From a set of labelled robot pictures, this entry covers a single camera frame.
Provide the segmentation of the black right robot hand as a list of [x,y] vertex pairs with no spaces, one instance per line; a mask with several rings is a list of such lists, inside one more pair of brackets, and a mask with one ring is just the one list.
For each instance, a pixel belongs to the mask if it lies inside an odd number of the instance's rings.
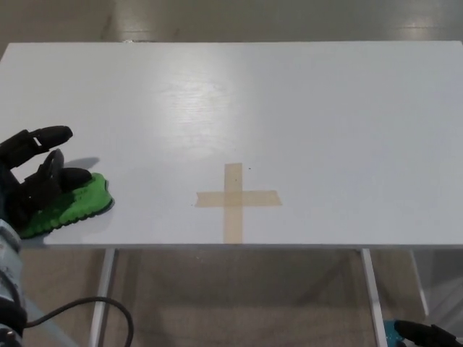
[[394,323],[394,329],[403,338],[400,346],[406,346],[405,342],[413,343],[415,346],[462,346],[456,336],[437,325],[397,320]]

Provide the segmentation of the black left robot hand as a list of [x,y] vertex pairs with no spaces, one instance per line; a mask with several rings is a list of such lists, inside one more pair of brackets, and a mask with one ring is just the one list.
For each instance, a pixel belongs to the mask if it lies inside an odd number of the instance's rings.
[[[17,230],[60,196],[85,186],[92,174],[82,168],[66,168],[57,147],[73,136],[67,126],[53,126],[33,132],[22,130],[1,143],[1,188],[7,222]],[[33,157],[47,153],[38,170],[20,182],[12,169]]]

